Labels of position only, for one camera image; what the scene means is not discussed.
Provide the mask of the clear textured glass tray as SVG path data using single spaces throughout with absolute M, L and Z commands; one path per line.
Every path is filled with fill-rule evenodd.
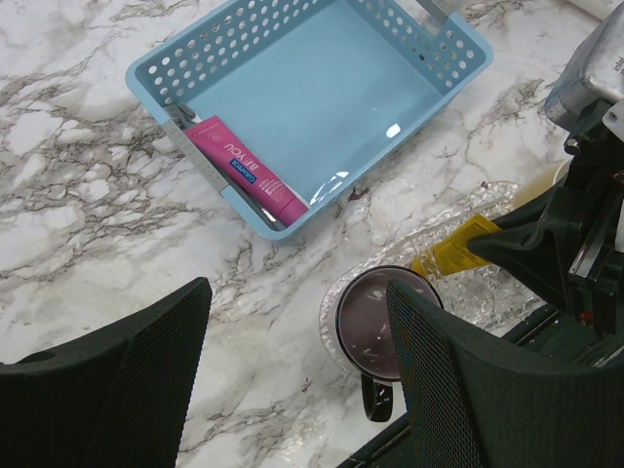
M 480 186 L 339 277 L 328 289 L 319 313 L 320 336 L 334 363 L 348 374 L 359 374 L 340 350 L 334 312 L 348 284 L 374 267 L 415 266 L 448 312 L 497 336 L 543 306 L 545 302 L 536 293 L 505 270 L 478 260 L 467 250 L 470 234 L 479 234 L 487 220 L 512 212 L 519 190 L 519 185 L 505 181 Z

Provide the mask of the yellow ceramic mug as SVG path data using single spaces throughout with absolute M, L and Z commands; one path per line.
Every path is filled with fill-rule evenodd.
M 526 185 L 523 185 L 513 196 L 511 204 L 517 209 L 545 193 L 567 174 L 570 161 L 563 161 L 558 166 L 548 169 Z

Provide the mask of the light blue plastic basket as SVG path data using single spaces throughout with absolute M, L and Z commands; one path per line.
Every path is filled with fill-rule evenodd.
M 184 102 L 219 117 L 314 217 L 491 63 L 457 13 L 394 1 L 229 1 L 130 65 L 126 83 L 177 149 L 261 237 L 282 241 L 169 117 Z

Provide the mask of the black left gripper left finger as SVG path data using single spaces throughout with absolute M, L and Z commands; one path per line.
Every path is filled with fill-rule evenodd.
M 1 367 L 4 467 L 173 467 L 212 301 L 199 277 Z

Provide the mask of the pink toothpaste tube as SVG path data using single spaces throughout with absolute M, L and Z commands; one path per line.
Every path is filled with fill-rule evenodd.
M 217 116 L 184 130 L 193 144 L 286 227 L 308 207 Z

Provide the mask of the purple grey mug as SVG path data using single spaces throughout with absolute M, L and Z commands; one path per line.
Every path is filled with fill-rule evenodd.
M 382 265 L 358 274 L 337 290 L 330 309 L 330 344 L 347 368 L 360 376 L 365 414 L 372 422 L 387 422 L 393 412 L 393 384 L 400 380 L 391 336 L 386 290 L 402 281 L 433 304 L 442 299 L 422 275 L 403 266 Z

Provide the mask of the yellow toothpaste tube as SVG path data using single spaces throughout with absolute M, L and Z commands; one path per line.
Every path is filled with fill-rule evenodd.
M 476 214 L 454 230 L 446 239 L 425 249 L 411 262 L 411 271 L 427 279 L 442 278 L 489 265 L 489 261 L 472 253 L 468 242 L 501 228 L 482 214 Z

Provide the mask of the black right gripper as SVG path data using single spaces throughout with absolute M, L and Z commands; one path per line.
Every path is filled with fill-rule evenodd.
M 579 135 L 554 194 L 494 220 L 467 243 L 547 303 L 598 334 L 616 334 L 623 311 L 623 255 L 615 228 L 623 202 L 623 142 L 604 126 Z

